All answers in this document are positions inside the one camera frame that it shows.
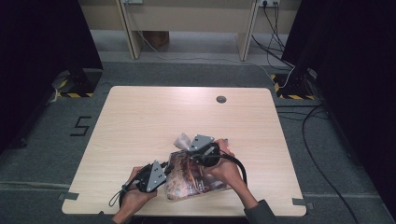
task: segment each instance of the power outlet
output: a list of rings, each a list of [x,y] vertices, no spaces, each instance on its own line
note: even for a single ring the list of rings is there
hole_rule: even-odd
[[[279,6],[280,4],[280,0],[266,0],[267,1],[267,7],[275,7],[276,3]],[[262,3],[264,2],[264,0],[260,0],[260,4],[259,6],[262,7]]]

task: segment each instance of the gray floor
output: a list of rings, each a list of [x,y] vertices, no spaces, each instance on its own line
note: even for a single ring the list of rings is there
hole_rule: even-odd
[[[280,217],[280,222],[354,223],[346,206],[320,174],[304,147],[303,119],[312,105],[320,104],[320,100],[278,99],[271,79],[257,65],[265,65],[268,74],[279,71],[268,66],[266,54],[255,44],[249,50],[249,63],[239,63],[233,34],[171,33],[170,45],[161,48],[160,53],[162,57],[177,59],[161,59],[145,47],[140,59],[133,61],[129,58],[123,32],[92,31],[92,34],[105,68],[94,96],[59,98],[37,120],[28,136],[27,148],[8,150],[0,156],[0,223],[92,223],[93,216],[63,214],[63,201],[59,196],[67,192],[107,94],[116,85],[270,89],[308,208],[304,217]],[[263,44],[270,39],[269,35],[256,37]],[[275,66],[282,65],[270,60]],[[324,108],[318,112],[305,125],[305,137],[318,167],[341,192],[360,223],[394,223],[364,169],[348,157]],[[75,125],[81,116],[91,117],[81,123],[90,128],[85,136],[72,137],[70,133],[80,132]],[[244,219],[215,221],[246,223]],[[147,218],[144,223],[159,223],[159,220]],[[205,223],[213,223],[213,220],[205,220]]]

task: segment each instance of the person's left hand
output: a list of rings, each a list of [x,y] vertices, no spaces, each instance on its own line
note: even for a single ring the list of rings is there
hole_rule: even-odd
[[[134,167],[127,182],[130,182],[142,168],[142,166]],[[113,217],[113,221],[115,221],[116,223],[124,223],[137,211],[139,211],[146,202],[148,202],[155,196],[157,196],[157,190],[152,191],[151,193],[145,193],[140,192],[136,188],[136,185],[131,185],[131,187],[128,188],[128,191],[122,198],[122,205],[120,211]]]

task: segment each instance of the hand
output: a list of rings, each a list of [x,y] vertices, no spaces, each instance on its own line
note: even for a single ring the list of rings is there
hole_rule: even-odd
[[[142,168],[142,166],[134,167],[127,182],[130,182]],[[155,196],[157,196],[157,190],[151,193],[145,193],[140,192],[136,188],[136,185],[131,185],[125,193],[120,211],[113,217],[113,221],[116,223],[125,223],[125,221],[139,211],[146,202]]]
[[[228,154],[229,156],[235,157],[235,155],[228,149],[228,143],[224,139],[219,139],[215,143],[219,145],[220,154]],[[232,188],[243,182],[241,175],[239,174],[238,167],[232,161],[221,158],[219,163],[212,167],[206,167],[204,169],[205,174],[213,175],[215,178],[221,180],[225,184],[228,184]]]

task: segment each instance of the sleeve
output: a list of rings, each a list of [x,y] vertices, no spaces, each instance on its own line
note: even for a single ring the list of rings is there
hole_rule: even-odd
[[[250,209],[245,209],[247,220],[250,224],[276,224],[276,216],[265,200],[259,201],[259,204]]]
[[[93,222],[95,224],[114,224],[113,220],[111,220],[111,216],[105,215],[105,213],[100,212]]]

